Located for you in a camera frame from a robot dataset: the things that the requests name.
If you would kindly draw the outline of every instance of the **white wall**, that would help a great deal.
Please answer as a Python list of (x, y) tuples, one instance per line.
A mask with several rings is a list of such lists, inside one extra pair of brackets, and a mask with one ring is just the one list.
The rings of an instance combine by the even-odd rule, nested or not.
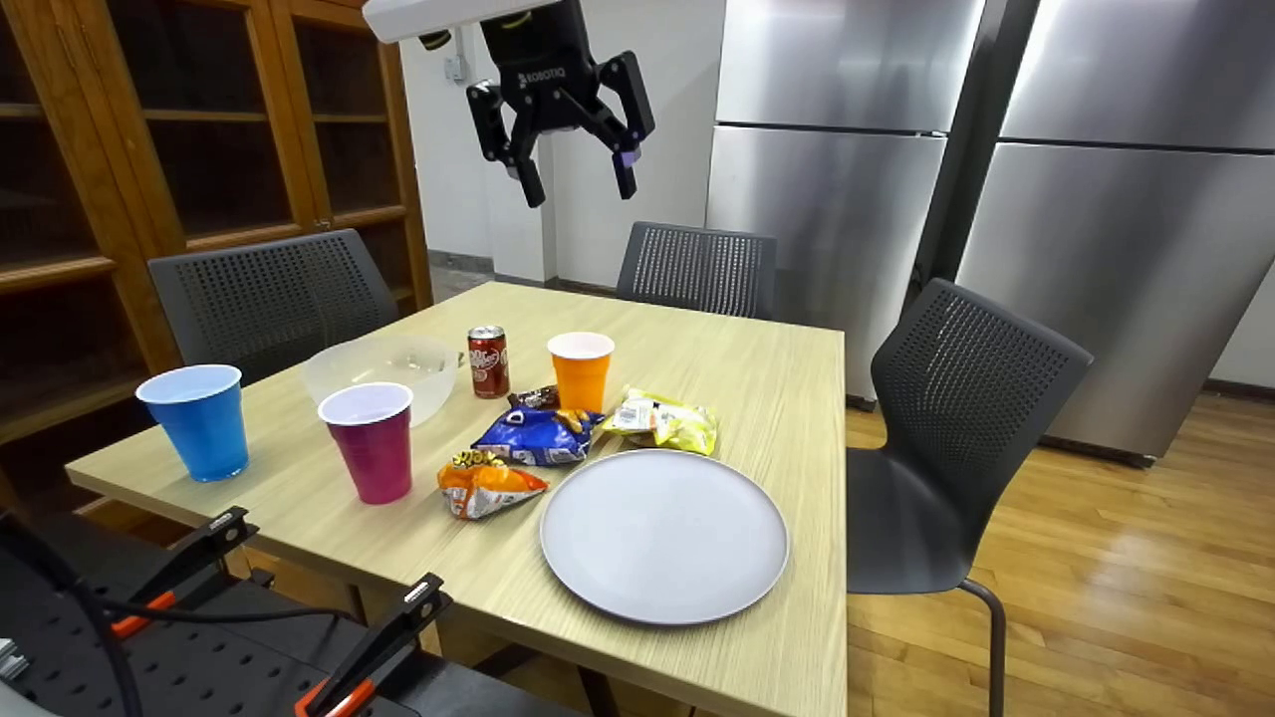
[(549, 261), (557, 277), (613, 288), (633, 220), (702, 226), (707, 215), (725, 0), (580, 0), (580, 6), (597, 60), (636, 50), (657, 125), (640, 143), (633, 198), (617, 198), (610, 154), (589, 134), (544, 143)]
[(468, 75), (492, 78), (492, 65), (478, 29), (424, 50), (402, 44), (402, 85), (408, 110), (415, 170), (424, 210), (428, 252), (492, 257), (496, 275), (544, 277), (543, 210), (521, 203), (521, 188), (500, 164), (478, 152), (467, 75), (455, 85), (447, 69), (467, 56)]
[[(492, 257), (496, 275), (613, 288), (633, 220), (702, 224), (707, 198), (718, 56), (725, 0), (580, 0), (592, 60), (636, 50), (657, 131), (640, 143), (636, 195), (617, 198), (610, 152), (586, 131), (537, 141), (544, 206), (478, 154), (468, 105), (447, 78), (447, 50), (402, 44), (402, 78), (428, 252)], [(480, 37), (467, 56), (492, 78)]]

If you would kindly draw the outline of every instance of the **chip bag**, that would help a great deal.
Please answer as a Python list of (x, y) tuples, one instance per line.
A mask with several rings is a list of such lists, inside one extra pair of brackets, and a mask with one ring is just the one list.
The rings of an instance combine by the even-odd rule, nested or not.
[(663, 447), (689, 455), (718, 455), (719, 437), (713, 410), (644, 390), (626, 390), (626, 402), (597, 426), (597, 433), (617, 433), (628, 447)]
[(508, 470), (484, 450), (467, 450), (439, 470), (439, 494), (455, 519), (480, 520), (544, 494), (549, 482)]
[(472, 450), (521, 466), (577, 466), (592, 450), (600, 415), (557, 410), (557, 390), (508, 394), (508, 410), (492, 418)]

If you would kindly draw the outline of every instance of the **orange handle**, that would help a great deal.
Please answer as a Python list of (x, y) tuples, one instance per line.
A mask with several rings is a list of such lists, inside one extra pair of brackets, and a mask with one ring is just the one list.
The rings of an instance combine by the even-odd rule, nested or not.
[[(310, 701), (320, 696), (325, 680), (310, 685), (300, 701), (292, 701), (292, 717), (310, 717)], [(357, 680), (335, 707), (325, 707), (322, 717), (357, 717), (357, 707), (366, 707), (366, 701), (374, 696), (374, 680)]]
[[(153, 613), (164, 613), (164, 608), (172, 608), (172, 607), (176, 607), (176, 588), (164, 588), (164, 592), (153, 592), (153, 597), (148, 600), (148, 608), (153, 608)], [(128, 613), (128, 619), (111, 621), (111, 632), (114, 632), (114, 641), (128, 641), (128, 638), (136, 638), (136, 632), (148, 629), (148, 625), (150, 625), (148, 619)]]

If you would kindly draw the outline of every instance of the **cabinet door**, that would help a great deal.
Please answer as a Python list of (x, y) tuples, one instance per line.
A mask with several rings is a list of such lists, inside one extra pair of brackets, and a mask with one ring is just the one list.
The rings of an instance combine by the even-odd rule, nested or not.
[(38, 0), (0, 4), (0, 447), (123, 402), (138, 257)]
[(294, 233), (308, 206), (269, 12), (254, 0), (75, 4), (78, 65), (114, 125), (150, 252)]
[(428, 281), (402, 70), (397, 46), (383, 46), (357, 6), (357, 0), (273, 0), (273, 29), (320, 226), (357, 226), (406, 312), (428, 300)]

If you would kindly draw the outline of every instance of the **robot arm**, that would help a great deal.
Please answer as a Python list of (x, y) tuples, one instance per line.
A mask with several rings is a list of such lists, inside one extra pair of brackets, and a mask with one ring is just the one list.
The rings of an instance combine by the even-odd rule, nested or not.
[[(654, 131), (640, 69), (633, 50), (592, 65), (577, 0), (366, 0), (363, 17), (383, 44), (422, 37), (424, 46), (447, 44), (455, 24), (480, 24), (496, 85), (467, 91), (478, 146), (516, 174), (529, 206), (544, 198), (529, 160), (537, 131), (586, 126), (610, 146), (622, 198), (636, 191), (636, 146)], [(597, 99), (600, 86), (622, 99), (626, 121)]]

